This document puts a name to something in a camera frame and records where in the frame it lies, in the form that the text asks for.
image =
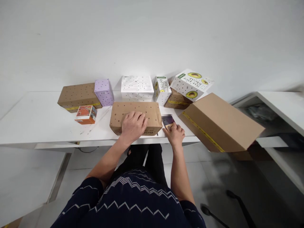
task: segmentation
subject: green label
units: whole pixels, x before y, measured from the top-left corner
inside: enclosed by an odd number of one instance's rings
[[[178,76],[178,78],[181,79],[184,76],[185,76],[185,74],[181,74],[180,76]]]

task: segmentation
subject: purple box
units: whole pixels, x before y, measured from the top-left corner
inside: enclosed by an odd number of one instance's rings
[[[96,80],[94,92],[102,106],[113,105],[114,96],[110,88],[109,79]]]

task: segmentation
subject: person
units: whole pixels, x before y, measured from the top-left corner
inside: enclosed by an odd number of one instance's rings
[[[160,144],[130,147],[147,122],[144,113],[126,115],[121,136],[74,191],[52,228],[206,227],[190,188],[182,147],[185,131],[175,123],[170,132],[163,129],[173,150],[170,189]],[[115,171],[129,147],[127,158]]]

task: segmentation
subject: person's left hand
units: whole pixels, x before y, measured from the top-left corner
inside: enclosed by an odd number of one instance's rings
[[[119,138],[131,145],[144,133],[147,124],[148,119],[145,118],[144,113],[132,111],[126,115],[123,121],[122,133]]]

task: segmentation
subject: cardboard box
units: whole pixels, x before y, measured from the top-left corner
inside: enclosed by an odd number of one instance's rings
[[[156,77],[154,81],[153,101],[164,106],[171,93],[168,79],[166,77]]]
[[[80,106],[75,121],[80,124],[94,124],[97,110],[92,105]]]
[[[272,161],[272,157],[259,144],[251,145],[246,151],[231,153],[238,161]]]
[[[114,102],[110,120],[110,128],[116,135],[121,135],[121,127],[126,114],[141,111],[148,118],[148,126],[144,136],[154,136],[162,128],[162,116],[156,102]]]
[[[77,112],[82,105],[102,108],[94,93],[94,86],[94,83],[64,86],[57,103],[71,113]]]
[[[214,81],[210,78],[202,76],[193,70],[186,69],[174,77],[170,86],[189,100],[196,101],[213,83]]]
[[[214,93],[192,103],[179,118],[211,152],[244,151],[264,130]]]
[[[3,226],[2,228],[18,228],[23,217],[16,219],[15,221]]]
[[[172,93],[164,105],[166,108],[186,109],[193,103],[182,94],[178,93],[175,89],[171,88],[171,91]]]
[[[110,87],[109,79],[96,80],[94,93],[103,107],[113,105],[114,95]]]
[[[122,101],[151,102],[153,94],[154,89],[149,76],[122,76]]]

